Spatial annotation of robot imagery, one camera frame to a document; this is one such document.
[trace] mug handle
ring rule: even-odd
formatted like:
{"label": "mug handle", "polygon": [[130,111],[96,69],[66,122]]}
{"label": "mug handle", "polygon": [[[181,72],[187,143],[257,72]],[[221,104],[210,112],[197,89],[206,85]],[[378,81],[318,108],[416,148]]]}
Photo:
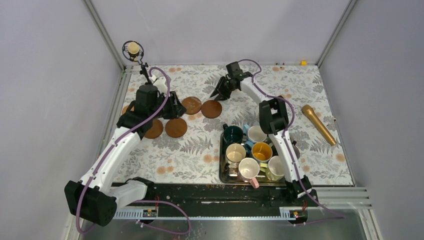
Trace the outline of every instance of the mug handle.
{"label": "mug handle", "polygon": [[266,172],[268,168],[268,163],[259,163],[259,170],[261,170],[262,172]]}
{"label": "mug handle", "polygon": [[252,148],[253,148],[253,145],[254,145],[254,143],[253,143],[253,142],[251,142],[251,141],[249,141],[249,140],[247,140],[247,141],[244,143],[244,149],[246,149],[246,152],[247,152],[248,154],[250,154],[250,153],[251,153]]}
{"label": "mug handle", "polygon": [[246,136],[248,135],[248,131],[251,127],[247,124],[243,125],[243,132],[244,134],[246,134]]}
{"label": "mug handle", "polygon": [[254,178],[252,178],[250,181],[249,181],[249,183],[255,188],[255,189],[257,189],[257,188],[259,188],[259,182],[258,182],[258,180],[256,180],[256,177],[254,177]]}

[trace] pink mug handle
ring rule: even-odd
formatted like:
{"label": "pink mug handle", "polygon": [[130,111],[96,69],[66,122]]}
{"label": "pink mug handle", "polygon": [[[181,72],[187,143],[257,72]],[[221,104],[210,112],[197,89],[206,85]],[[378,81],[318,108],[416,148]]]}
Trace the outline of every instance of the pink mug handle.
{"label": "pink mug handle", "polygon": [[254,177],[254,178],[252,178],[250,181],[249,181],[249,183],[255,188],[255,189],[257,189],[257,188],[259,188],[259,182],[258,182],[258,180],[256,180],[256,177]]}

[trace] brown round coaster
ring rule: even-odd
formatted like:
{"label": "brown round coaster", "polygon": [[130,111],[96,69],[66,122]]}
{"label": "brown round coaster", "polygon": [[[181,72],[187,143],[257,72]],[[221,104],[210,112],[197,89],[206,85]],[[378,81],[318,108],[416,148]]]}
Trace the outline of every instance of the brown round coaster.
{"label": "brown round coaster", "polygon": [[223,106],[221,105],[221,103],[215,100],[206,101],[201,106],[201,113],[208,119],[217,118],[219,117],[219,115],[221,115],[222,112]]}
{"label": "brown round coaster", "polygon": [[126,111],[127,111],[127,109],[128,109],[128,107],[129,107],[130,105],[126,105],[126,106],[124,106],[123,108],[122,108],[122,112],[121,112],[121,115],[122,114],[124,114]]}
{"label": "brown round coaster", "polygon": [[187,122],[181,118],[171,119],[166,123],[165,132],[171,138],[182,137],[187,132]]}
{"label": "brown round coaster", "polygon": [[164,125],[158,119],[153,120],[153,126],[145,133],[144,137],[147,139],[155,139],[159,137],[164,131]]}
{"label": "brown round coaster", "polygon": [[181,104],[187,109],[186,114],[195,115],[202,108],[202,102],[195,96],[189,96],[186,99],[182,100]]}

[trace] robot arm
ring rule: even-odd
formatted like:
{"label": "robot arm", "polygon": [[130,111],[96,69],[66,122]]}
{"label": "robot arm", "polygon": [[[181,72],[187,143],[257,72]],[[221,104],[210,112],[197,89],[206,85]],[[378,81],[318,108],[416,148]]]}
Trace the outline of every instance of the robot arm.
{"label": "robot arm", "polygon": [[299,181],[302,181],[306,190],[312,190],[311,183],[304,171],[297,164],[299,176],[296,174],[290,153],[295,156],[292,144],[287,147],[284,138],[291,143],[289,131],[284,129],[289,123],[286,103],[280,99],[265,96],[252,82],[252,74],[243,72],[238,62],[232,62],[226,66],[228,74],[219,79],[219,82],[212,92],[211,97],[217,95],[215,100],[222,101],[230,98],[231,92],[239,89],[251,97],[259,105],[259,124],[262,131],[268,134],[274,144],[279,158],[285,166],[285,181],[294,198],[300,198],[306,193],[301,188]]}
{"label": "robot arm", "polygon": [[71,214],[76,215],[78,201],[84,188],[86,192],[82,199],[80,217],[100,226],[106,226],[117,209],[145,197],[150,181],[129,180],[125,185],[111,189],[114,176],[129,153],[152,127],[154,119],[180,118],[186,112],[177,94],[170,91],[164,107],[153,119],[120,139],[124,133],[148,119],[164,102],[164,93],[167,92],[167,86],[164,85],[165,78],[156,80],[153,76],[151,80],[153,84],[151,84],[152,81],[148,81],[147,84],[139,87],[135,100],[119,118],[112,139],[90,170],[78,182],[69,181],[65,186],[65,196]]}

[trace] metal tray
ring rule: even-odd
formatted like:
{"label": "metal tray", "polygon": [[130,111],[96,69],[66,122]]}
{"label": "metal tray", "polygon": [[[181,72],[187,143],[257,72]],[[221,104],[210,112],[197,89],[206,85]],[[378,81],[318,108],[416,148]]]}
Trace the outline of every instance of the metal tray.
{"label": "metal tray", "polygon": [[[226,156],[225,156],[226,149],[224,149],[223,137],[224,137],[224,133],[221,134],[220,145],[219,145],[219,179],[221,180],[221,182],[223,182],[225,184],[250,185],[250,183],[241,180],[239,176],[229,176],[229,170],[225,168],[227,161],[226,161]],[[241,143],[241,145],[244,146],[246,140],[247,140],[247,137],[246,137],[246,135],[244,135],[243,136],[243,142]],[[276,156],[278,154],[276,152],[273,152],[272,155]],[[286,186],[286,179],[284,177],[282,179],[280,179],[279,181],[271,181],[267,178],[267,176],[265,176],[265,172],[263,172],[263,171],[259,172],[256,179],[259,182],[260,186],[275,186],[275,187],[285,187]]]}

